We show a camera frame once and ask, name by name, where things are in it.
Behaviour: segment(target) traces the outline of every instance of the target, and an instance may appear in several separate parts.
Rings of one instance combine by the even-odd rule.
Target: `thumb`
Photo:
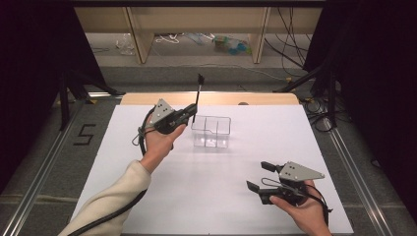
[[[289,204],[286,200],[281,199],[277,196],[270,196],[269,200],[277,207],[281,208],[285,212],[291,214],[294,209],[294,206]]]
[[[169,136],[175,141],[185,130],[187,126],[186,125],[180,125],[178,126]]]

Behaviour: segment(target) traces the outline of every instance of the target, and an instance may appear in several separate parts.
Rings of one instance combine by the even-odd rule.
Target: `clear plastic box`
[[[196,116],[191,126],[194,146],[227,148],[230,136],[229,117]]]

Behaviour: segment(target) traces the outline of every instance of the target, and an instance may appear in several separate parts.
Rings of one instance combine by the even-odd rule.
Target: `person's right hand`
[[[314,186],[312,180],[307,180],[304,183],[306,185]],[[319,199],[322,197],[313,188],[307,186],[307,189],[309,194]],[[323,207],[316,200],[308,198],[308,200],[300,206],[293,206],[286,200],[277,196],[271,196],[269,200],[277,207],[286,211],[294,219],[297,226],[308,235],[331,235],[328,226],[326,225],[325,217],[323,216]]]
[[[152,173],[163,158],[169,154],[174,141],[181,136],[185,128],[186,125],[180,125],[168,135],[159,133],[154,127],[146,129],[145,143],[147,152],[141,159],[141,164],[149,173]]]

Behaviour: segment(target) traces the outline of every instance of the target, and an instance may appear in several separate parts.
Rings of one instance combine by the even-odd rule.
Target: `jacket sleeve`
[[[69,235],[79,228],[106,216],[130,203],[150,184],[150,174],[137,160],[132,161],[126,172],[109,188],[91,197],[80,209],[77,216],[59,234]],[[83,235],[120,235],[123,222],[130,210],[106,221]]]

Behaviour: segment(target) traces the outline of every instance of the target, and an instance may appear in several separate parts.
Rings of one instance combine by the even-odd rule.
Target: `white paper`
[[[118,179],[131,160],[142,157],[132,139],[151,108],[116,106],[74,215],[89,197]],[[279,165],[293,161],[325,173],[326,178],[315,184],[333,209],[329,228],[333,234],[353,233],[301,105],[199,106],[198,114],[231,118],[229,147],[194,147],[190,125],[153,172],[124,233],[301,233],[286,212],[262,205],[259,196],[248,190],[247,180],[262,188],[269,187],[262,185],[261,178],[278,180],[276,173],[261,168],[261,161]]]

